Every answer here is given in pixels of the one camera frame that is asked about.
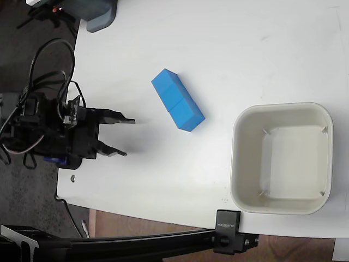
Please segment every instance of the black bracket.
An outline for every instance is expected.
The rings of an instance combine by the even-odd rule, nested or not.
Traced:
[[[213,252],[234,255],[258,246],[258,235],[239,233],[240,214],[217,210]]]
[[[1,225],[8,241],[0,236],[0,251],[15,262],[149,262],[212,248],[234,255],[258,245],[258,235],[238,232],[239,211],[218,210],[216,221],[216,230],[100,239],[61,239],[31,227]]]

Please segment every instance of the black clamp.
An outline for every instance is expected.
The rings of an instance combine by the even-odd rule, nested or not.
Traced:
[[[234,255],[258,246],[259,235],[239,233],[240,214],[217,210],[213,252]]]

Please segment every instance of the dark floor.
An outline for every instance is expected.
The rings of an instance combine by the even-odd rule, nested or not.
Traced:
[[[24,0],[0,0],[0,93],[20,91],[27,85],[32,57],[46,41],[63,38],[75,45],[65,24],[53,29],[51,21],[33,21],[17,30],[29,9]],[[55,45],[38,60],[35,75],[69,67],[67,50]],[[55,165],[37,158],[38,167],[28,170],[22,156],[12,159],[10,166],[0,163],[0,224],[29,225],[60,237],[78,237],[63,203],[53,198]],[[88,209],[71,205],[70,209],[79,225],[81,219],[88,221]]]

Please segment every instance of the white plastic container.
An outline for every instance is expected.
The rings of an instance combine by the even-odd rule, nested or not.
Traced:
[[[234,126],[232,199],[246,212],[316,212],[331,189],[332,147],[332,119],[319,104],[246,109]]]

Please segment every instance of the black cable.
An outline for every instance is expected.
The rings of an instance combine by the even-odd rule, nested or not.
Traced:
[[[31,63],[31,67],[30,67],[30,70],[29,70],[29,84],[28,84],[28,91],[25,92],[20,100],[19,100],[19,106],[23,105],[24,102],[27,100],[28,98],[28,95],[30,94],[30,92],[32,91],[33,89],[33,78],[34,78],[34,69],[35,69],[35,65],[37,63],[37,60],[39,58],[39,56],[41,55],[41,53],[46,49],[48,48],[50,45],[53,45],[53,44],[57,44],[57,43],[62,43],[63,45],[65,45],[68,50],[69,50],[69,54],[70,54],[70,57],[71,57],[71,67],[70,67],[70,73],[68,75],[68,78],[64,84],[64,89],[68,87],[69,83],[70,83],[70,80],[71,78],[73,77],[73,72],[74,72],[74,68],[75,68],[75,56],[74,56],[74,49],[73,47],[71,46],[71,44],[64,40],[64,39],[60,39],[60,38],[55,38],[55,39],[52,39],[50,41],[48,41],[47,43],[45,43],[44,45],[42,45],[39,50],[37,51],[37,53],[35,54],[35,56],[33,57],[32,59],[32,63]]]
[[[56,185],[56,192],[55,192],[55,201],[64,203],[65,209],[67,210],[69,218],[70,218],[70,220],[71,220],[71,222],[72,222],[76,232],[78,233],[79,237],[83,238],[83,235],[81,234],[80,230],[78,229],[78,227],[77,227],[77,225],[76,225],[76,223],[75,223],[75,221],[73,219],[73,216],[70,213],[67,201],[65,199],[63,199],[63,198],[58,198],[57,189],[58,189],[58,176],[57,176],[57,185]]]
[[[85,99],[84,99],[84,97],[82,95],[82,92],[81,92],[79,84],[77,82],[73,81],[73,80],[71,80],[71,82],[75,84],[76,89],[78,90],[79,94],[81,95],[82,105],[83,105],[84,108],[86,108],[86,101],[85,101]]]
[[[62,70],[59,70],[59,71],[53,71],[53,72],[49,72],[49,73],[46,73],[38,78],[36,78],[35,80],[33,80],[34,78],[34,70],[35,70],[35,65],[37,63],[37,60],[39,58],[39,56],[41,55],[41,53],[49,46],[53,45],[53,44],[58,44],[58,43],[61,43],[63,44],[64,46],[66,46],[69,50],[69,54],[70,54],[70,57],[71,57],[71,67],[70,67],[70,72],[68,74],[68,77],[66,75],[66,73]],[[60,112],[60,108],[59,108],[59,105],[60,105],[60,102],[64,96],[64,94],[66,93],[66,91],[68,90],[68,86],[71,82],[71,78],[73,77],[73,72],[74,72],[74,68],[75,68],[75,56],[74,56],[74,49],[73,47],[71,46],[71,44],[64,40],[64,39],[59,39],[59,38],[56,38],[56,39],[52,39],[48,42],[46,42],[44,45],[42,45],[39,50],[36,52],[35,56],[33,57],[32,59],[32,62],[31,62],[31,66],[30,66],[30,70],[29,70],[29,83],[28,85],[22,90],[21,94],[20,94],[20,97],[19,97],[19,102],[17,104],[17,106],[15,107],[15,109],[13,110],[13,112],[10,114],[10,116],[5,120],[4,124],[1,126],[0,128],[0,144],[2,144],[1,142],[1,136],[2,136],[2,133],[4,132],[4,130],[6,129],[6,127],[8,126],[8,124],[10,123],[10,121],[12,120],[12,118],[14,117],[15,113],[18,111],[19,108],[23,107],[24,103],[26,102],[27,98],[28,98],[28,95],[33,92],[33,91],[36,91],[38,89],[41,89],[41,88],[50,88],[52,89],[52,87],[49,87],[48,85],[57,85],[57,84],[61,84],[61,87],[58,91],[58,94],[57,94],[57,113],[58,115],[60,116],[60,118],[62,119],[62,121],[64,121],[62,115],[61,115],[61,112]],[[62,80],[47,80],[48,78],[50,77],[53,77],[53,76],[56,76],[56,75],[63,75],[63,79]],[[85,99],[81,93],[81,90],[78,86],[78,84],[75,82],[75,85],[82,97],[82,100],[83,100],[83,103],[86,107],[86,102],[85,102]],[[8,161],[4,161],[3,158],[0,158],[0,160],[5,164],[5,165],[8,165],[8,163],[11,161],[10,160],[10,157],[7,157]]]

